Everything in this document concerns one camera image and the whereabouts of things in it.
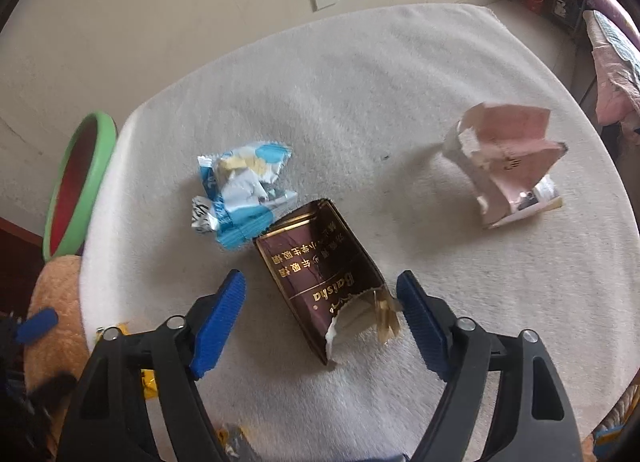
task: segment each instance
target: torn paper box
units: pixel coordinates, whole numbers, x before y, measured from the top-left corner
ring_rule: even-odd
[[[562,205],[547,172],[567,146],[545,138],[549,115],[535,106],[481,103],[447,134],[442,153],[474,183],[485,227]]]
[[[339,342],[373,325],[382,344],[398,334],[399,303],[330,200],[295,210],[255,245],[325,365]]]

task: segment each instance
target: beige wall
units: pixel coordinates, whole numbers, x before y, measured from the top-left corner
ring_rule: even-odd
[[[0,33],[0,217],[36,233],[58,162],[96,109],[122,126],[181,76],[268,34],[352,10],[416,2],[21,0]]]

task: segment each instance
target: white table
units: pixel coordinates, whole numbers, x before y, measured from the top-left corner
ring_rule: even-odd
[[[552,169],[562,209],[480,228],[470,182],[438,150],[479,102],[551,109],[548,133],[569,146]],[[198,384],[212,421],[241,424],[266,460],[413,452],[443,385],[408,328],[386,347],[372,333],[354,338],[328,372],[257,251],[223,251],[190,228],[191,197],[202,193],[196,156],[262,139],[293,147],[284,185],[300,203],[332,198],[391,287],[410,268],[488,331],[537,330],[581,435],[621,395],[640,365],[639,241],[622,183],[560,82],[489,10],[469,5],[305,25],[232,52],[140,106],[120,134],[82,261],[90,341],[98,326],[155,328],[239,268],[246,304],[218,366]],[[158,404],[150,407],[157,425]],[[488,424],[485,407],[470,460]],[[157,436],[170,458],[166,432]]]

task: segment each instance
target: pink paper packaging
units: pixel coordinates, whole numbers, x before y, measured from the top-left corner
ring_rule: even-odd
[[[547,172],[567,146],[545,138],[549,115],[535,106],[481,103],[447,134],[442,153],[474,183],[485,227],[562,206]]]

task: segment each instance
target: blue gripper pad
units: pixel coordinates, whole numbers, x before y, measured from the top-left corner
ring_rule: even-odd
[[[58,324],[58,314],[51,307],[43,308],[22,323],[15,334],[15,341],[28,345],[40,339]]]
[[[396,293],[424,364],[440,379],[449,379],[447,339],[427,304],[427,295],[410,271],[398,276]]]
[[[242,272],[235,271],[216,293],[216,303],[196,336],[191,369],[196,379],[216,366],[229,333],[244,303],[246,283]]]

